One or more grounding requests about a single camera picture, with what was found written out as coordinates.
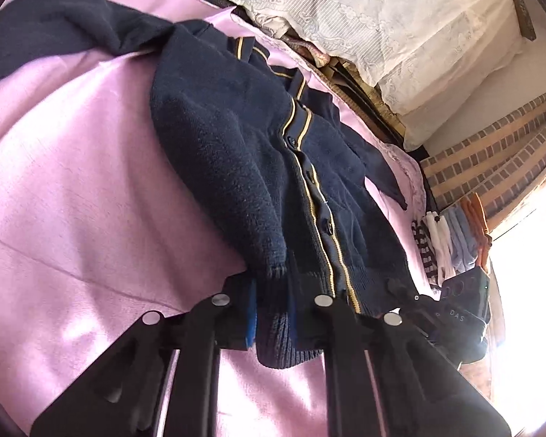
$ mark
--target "blue fabric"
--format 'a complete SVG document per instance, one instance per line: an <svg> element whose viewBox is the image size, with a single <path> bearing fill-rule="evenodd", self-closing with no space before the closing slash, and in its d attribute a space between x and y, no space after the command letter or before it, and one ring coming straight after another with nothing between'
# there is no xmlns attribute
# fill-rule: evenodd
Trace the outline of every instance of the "blue fabric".
<svg viewBox="0 0 546 437"><path fill-rule="evenodd" d="M108 0L15 0L0 12L0 79L32 60L93 48L159 53L150 93L159 142L257 280L259 360L287 367L316 355L289 340L290 285L310 300L332 286L343 296L348 272L369 315L401 305L389 279L417 292L364 187L366 176L406 208L382 154L340 123L329 94L309 89L296 69L275 75L255 46L204 21L173 24Z"/></svg>
<svg viewBox="0 0 546 437"><path fill-rule="evenodd" d="M463 213L461 207L452 205L443 213L443 215L447 219L449 231L451 232L451 242L453 243L453 255L451 257L451 261L453 262L453 267L458 272L464 273L466 270L472 269L475 266L477 254L473 256L469 249L469 243L473 243L475 238L471 234L471 231L465 233L461 228L457 210L461 210L461 213Z"/></svg>
<svg viewBox="0 0 546 437"><path fill-rule="evenodd" d="M457 217L457 221L459 222L459 226L461 227L461 231L463 232L463 237L465 238L465 243L467 245L467 251L469 252L469 256L473 256L474 258L478 257L478 241L473 236L473 233L471 232L471 227L469 226L469 220L467 220L467 216L465 216L465 212L461 208L460 205L453 205L455 215Z"/></svg>

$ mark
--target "wall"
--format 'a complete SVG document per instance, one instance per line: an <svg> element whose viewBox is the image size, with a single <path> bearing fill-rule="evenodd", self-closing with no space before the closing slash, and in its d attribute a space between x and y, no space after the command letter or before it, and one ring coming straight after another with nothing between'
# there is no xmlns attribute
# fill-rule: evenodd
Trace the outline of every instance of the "wall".
<svg viewBox="0 0 546 437"><path fill-rule="evenodd" d="M491 73L461 108L425 143L436 155L546 92L546 13L537 0L524 0L536 40L524 40L522 52Z"/></svg>

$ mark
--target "pink fabric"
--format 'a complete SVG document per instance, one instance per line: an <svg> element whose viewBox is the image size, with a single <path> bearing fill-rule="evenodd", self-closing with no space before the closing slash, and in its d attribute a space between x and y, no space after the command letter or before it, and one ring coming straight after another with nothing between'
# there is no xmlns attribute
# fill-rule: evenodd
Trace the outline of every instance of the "pink fabric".
<svg viewBox="0 0 546 437"><path fill-rule="evenodd" d="M172 21L206 18L255 34L269 61L326 86L282 43L198 0L113 0ZM157 59L101 51L31 62L0 81L0 402L28 432L35 417L141 314L189 310L244 269L167 162L148 97ZM413 161L396 160L343 102L342 121L382 149L411 206L366 185L429 293L409 223ZM327 434L321 359L289 370L254 353L221 361L221 436Z"/></svg>

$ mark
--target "brown fabric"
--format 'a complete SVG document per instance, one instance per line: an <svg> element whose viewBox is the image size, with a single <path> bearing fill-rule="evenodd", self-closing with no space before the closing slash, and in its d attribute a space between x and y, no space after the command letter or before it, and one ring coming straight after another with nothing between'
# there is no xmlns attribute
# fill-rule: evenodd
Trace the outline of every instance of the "brown fabric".
<svg viewBox="0 0 546 437"><path fill-rule="evenodd" d="M353 63L347 61L346 59L332 58L332 61L330 61L330 65L332 65L332 63L335 64L336 62L341 63L342 66L353 77L353 79L358 83L360 88L364 91L364 93L370 99L372 105L374 106L374 109L380 115L380 118L382 118L383 121L387 125L389 125L392 129L394 129L398 134L404 137L406 128L400 122L396 113L393 113L392 110L390 110L390 107L387 104L385 104L384 101L382 100L382 95L380 94L379 86L372 87L372 86L369 86L366 82L364 82L364 80L362 80L362 78L360 77L360 73L358 72L358 69L356 68L356 66Z"/></svg>
<svg viewBox="0 0 546 437"><path fill-rule="evenodd" d="M546 184L546 93L421 166L440 210L477 193L494 231Z"/></svg>
<svg viewBox="0 0 546 437"><path fill-rule="evenodd" d="M471 233L478 242L478 257L475 265L481 266L489 274L487 259L491 248L491 236L487 229L486 216L479 197L477 194L465 196L461 198L459 205L467 217Z"/></svg>
<svg viewBox="0 0 546 437"><path fill-rule="evenodd" d="M320 51L312 42L288 36L286 34L281 36L280 39L301 57L313 61L318 68L327 65L331 59L329 55Z"/></svg>
<svg viewBox="0 0 546 437"><path fill-rule="evenodd" d="M382 142L388 142L392 143L392 139L390 138L389 134L385 132L380 126L366 113L361 107L358 106L358 104L352 100L348 95L341 89L339 86L337 86L335 83L333 83L324 72L322 72L320 69L318 69L315 65L311 64L309 61L306 60L307 65L310 69L312 69L317 75L320 76L321 80L324 81L324 83L332 90L336 95L341 98L344 103L354 112L356 115L360 117L360 119L364 122L364 124L372 131L372 133L380 139Z"/></svg>
<svg viewBox="0 0 546 437"><path fill-rule="evenodd" d="M530 13L527 10L524 0L514 0L516 15L518 16L518 24L520 25L520 34L531 41L536 39L536 31L532 24Z"/></svg>

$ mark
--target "metal rivet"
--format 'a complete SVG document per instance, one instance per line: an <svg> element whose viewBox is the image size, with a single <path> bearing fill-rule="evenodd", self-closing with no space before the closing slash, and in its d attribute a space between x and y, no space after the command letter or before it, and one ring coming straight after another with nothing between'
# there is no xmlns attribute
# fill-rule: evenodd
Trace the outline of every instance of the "metal rivet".
<svg viewBox="0 0 546 437"><path fill-rule="evenodd" d="M144 314L141 321L146 325L156 325L160 321L160 314L156 311L149 311Z"/></svg>
<svg viewBox="0 0 546 437"><path fill-rule="evenodd" d="M392 325L393 327L396 327L402 323L402 317L399 316L396 312L387 312L386 314L384 314L383 321L387 325Z"/></svg>
<svg viewBox="0 0 546 437"><path fill-rule="evenodd" d="M330 296L326 296L326 294L320 294L316 296L314 302L320 307L329 307L333 304L333 299Z"/></svg>
<svg viewBox="0 0 546 437"><path fill-rule="evenodd" d="M218 307L223 307L230 302L230 297L226 294L216 294L213 296L213 304Z"/></svg>

